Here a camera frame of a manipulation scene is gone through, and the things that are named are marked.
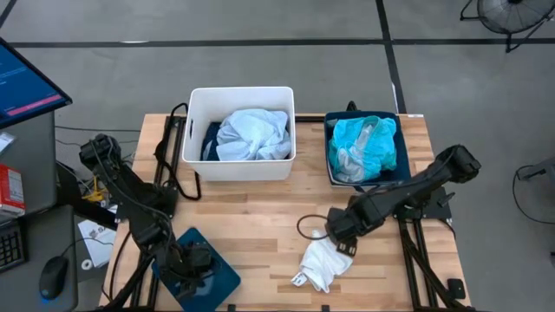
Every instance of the teal fabric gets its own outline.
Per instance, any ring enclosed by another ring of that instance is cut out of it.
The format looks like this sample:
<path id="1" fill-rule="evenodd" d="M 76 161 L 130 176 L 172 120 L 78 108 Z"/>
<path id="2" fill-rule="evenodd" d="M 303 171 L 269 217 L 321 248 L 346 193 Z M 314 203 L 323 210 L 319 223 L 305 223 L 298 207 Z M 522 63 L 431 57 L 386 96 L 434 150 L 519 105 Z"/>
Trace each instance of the teal fabric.
<path id="1" fill-rule="evenodd" d="M 369 126 L 371 133 L 367 140 L 356 142 Z M 328 155 L 334 179 L 363 182 L 379 177 L 380 171 L 394 170 L 397 167 L 395 131 L 395 121 L 391 118 L 369 116 L 339 120 L 333 130 Z"/>

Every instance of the red box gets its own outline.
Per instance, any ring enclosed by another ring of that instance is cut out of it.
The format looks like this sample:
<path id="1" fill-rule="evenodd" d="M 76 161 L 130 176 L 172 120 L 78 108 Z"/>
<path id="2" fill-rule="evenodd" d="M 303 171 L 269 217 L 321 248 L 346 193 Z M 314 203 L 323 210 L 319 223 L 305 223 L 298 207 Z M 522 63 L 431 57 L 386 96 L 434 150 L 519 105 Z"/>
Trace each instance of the red box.
<path id="1" fill-rule="evenodd" d="M 17 218 L 25 214 L 21 173 L 0 164 L 0 215 Z"/>

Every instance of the desk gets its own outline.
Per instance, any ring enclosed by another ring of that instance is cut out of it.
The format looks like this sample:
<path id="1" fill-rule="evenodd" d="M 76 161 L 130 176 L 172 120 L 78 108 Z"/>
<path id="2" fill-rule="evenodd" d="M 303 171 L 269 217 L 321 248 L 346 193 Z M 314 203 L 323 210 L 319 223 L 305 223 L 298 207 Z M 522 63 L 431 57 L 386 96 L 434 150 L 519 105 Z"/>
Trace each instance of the desk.
<path id="1" fill-rule="evenodd" d="M 56 203 L 54 113 L 36 116 L 2 131 L 16 136 L 0 155 L 0 163 L 22 174 L 25 214 L 50 208 Z M 7 219 L 0 217 L 0 224 Z"/>
<path id="2" fill-rule="evenodd" d="M 156 168 L 154 148 L 163 134 L 165 114 L 145 116 L 133 169 L 152 181 Z M 400 115 L 413 174 L 434 160 L 424 118 Z M 326 215 L 328 209 L 345 207 L 350 188 L 332 188 L 327 176 L 322 123 L 297 123 L 297 158 L 285 181 L 202 182 L 199 202 L 181 199 L 176 207 L 173 230 L 179 237 L 195 226 L 241 276 L 241 285 L 219 309 L 237 305 L 244 310 L 411 310 L 406 267 L 399 228 L 393 218 L 376 231 L 359 238 L 352 267 L 330 286 L 330 293 L 318 293 L 306 283 L 297 288 L 290 282 L 309 241 L 297 234 L 298 219 L 308 213 Z M 178 176 L 186 192 L 193 192 L 193 170 L 180 161 Z M 321 220 L 307 219 L 305 232 L 321 226 Z M 444 283 L 448 278 L 464 280 L 453 234 L 439 221 L 422 222 L 429 260 Z M 120 224 L 114 242 L 115 255 L 128 232 Z M 123 287 L 139 259 L 132 240 L 127 242 L 115 275 L 114 290 Z M 427 304 L 425 284 L 417 269 L 422 304 Z M 110 274 L 105 280 L 108 289 Z M 146 273 L 141 305 L 146 304 L 150 272 Z M 100 304 L 106 304 L 102 296 Z M 468 298 L 462 303 L 469 305 Z M 156 310 L 180 310 L 179 304 L 160 285 Z"/>
<path id="3" fill-rule="evenodd" d="M 73 208 L 49 209 L 56 203 L 54 113 L 36 116 L 3 131 L 16 140 L 0 156 L 0 163 L 17 169 L 23 178 L 29 261 L 0 274 L 2 311 L 67 311 L 77 304 L 75 248 L 66 257 L 69 269 L 63 292 L 52 302 L 39 295 L 44 264 L 75 240 Z M 0 224 L 7 217 L 0 217 Z"/>

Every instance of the mouse pad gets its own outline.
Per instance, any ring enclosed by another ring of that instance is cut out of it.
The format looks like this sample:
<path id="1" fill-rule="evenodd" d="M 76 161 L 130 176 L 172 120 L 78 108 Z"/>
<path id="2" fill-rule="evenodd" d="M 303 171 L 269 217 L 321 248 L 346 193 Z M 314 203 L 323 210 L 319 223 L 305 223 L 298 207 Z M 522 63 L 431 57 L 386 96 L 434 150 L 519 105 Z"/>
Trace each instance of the mouse pad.
<path id="1" fill-rule="evenodd" d="M 189 243 L 206 244 L 210 248 L 212 257 L 216 260 L 218 268 L 214 268 L 207 272 L 212 274 L 205 280 L 205 286 L 198 288 L 193 297 L 181 299 L 178 301 L 184 311 L 215 311 L 216 308 L 241 284 L 241 277 L 235 270 L 224 260 L 224 258 L 206 241 L 196 228 L 191 228 L 185 232 L 177 243 L 181 246 L 187 246 Z M 152 265 L 153 273 L 160 278 L 158 264 Z M 175 298 L 178 288 L 175 285 L 165 284 L 166 288 Z"/>

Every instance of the computer monitor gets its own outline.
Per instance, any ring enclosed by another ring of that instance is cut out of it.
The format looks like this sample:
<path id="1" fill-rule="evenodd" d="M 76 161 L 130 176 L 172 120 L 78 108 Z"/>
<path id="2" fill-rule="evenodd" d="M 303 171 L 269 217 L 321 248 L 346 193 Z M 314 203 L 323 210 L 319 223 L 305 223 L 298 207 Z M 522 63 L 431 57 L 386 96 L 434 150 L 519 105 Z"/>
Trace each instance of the computer monitor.
<path id="1" fill-rule="evenodd" d="M 0 38 L 0 128 L 71 103 L 54 82 Z"/>

